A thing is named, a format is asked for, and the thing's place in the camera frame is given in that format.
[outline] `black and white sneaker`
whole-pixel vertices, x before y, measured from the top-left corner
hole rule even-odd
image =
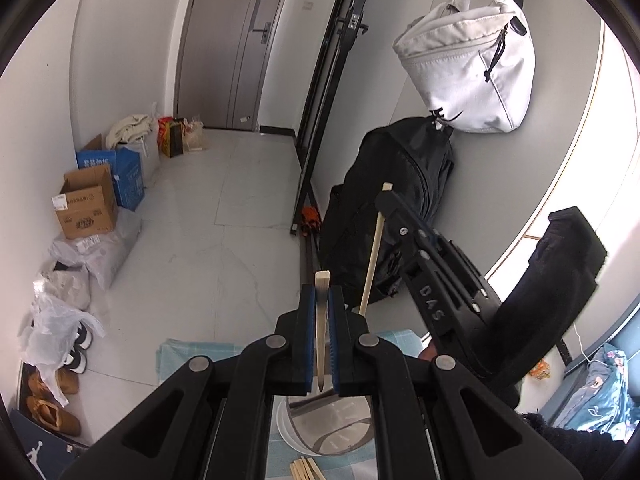
[[[86,356],[77,346],[66,355],[64,367],[76,374],[84,373],[86,370]]]
[[[86,350],[91,346],[91,341],[94,340],[94,336],[91,331],[84,325],[84,323],[78,324],[78,335],[76,335],[76,341],[74,346],[78,346],[82,350]]]

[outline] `door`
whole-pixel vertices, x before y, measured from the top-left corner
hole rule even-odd
[[[327,27],[316,68],[306,97],[302,121],[298,129],[296,150],[302,167],[298,181],[298,195],[291,222],[295,234],[300,223],[311,186],[311,176],[318,158],[324,128],[334,103],[340,76],[359,33],[369,29],[362,23],[362,10],[367,0],[336,0]]]
[[[192,0],[175,114],[207,128],[253,130],[283,0]]]

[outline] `metal screw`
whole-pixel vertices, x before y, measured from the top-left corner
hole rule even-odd
[[[189,370],[192,372],[203,372],[207,368],[209,368],[209,360],[201,355],[189,361]]]
[[[282,348],[287,344],[287,340],[281,335],[274,334],[267,338],[266,343],[269,348]]]
[[[439,355],[436,357],[436,366],[440,370],[453,370],[456,367],[456,360],[450,355]]]
[[[377,335],[362,334],[358,338],[358,341],[362,346],[372,347],[372,346],[377,345],[380,342],[380,339],[378,338]]]

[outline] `tile floor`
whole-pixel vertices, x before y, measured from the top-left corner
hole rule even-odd
[[[297,307],[300,247],[289,234],[300,166],[290,137],[207,131],[204,152],[161,159],[137,209],[140,238],[90,312],[107,335],[69,410],[87,444],[158,384],[168,338],[246,344]]]

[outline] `black backpack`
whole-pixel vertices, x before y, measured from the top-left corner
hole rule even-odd
[[[412,117],[370,131],[344,183],[331,190],[320,229],[318,257],[342,286],[349,306],[360,304],[378,212],[374,200],[385,182],[429,222],[453,168],[449,126],[435,117]],[[369,303],[392,296],[400,285],[400,234],[385,226]]]

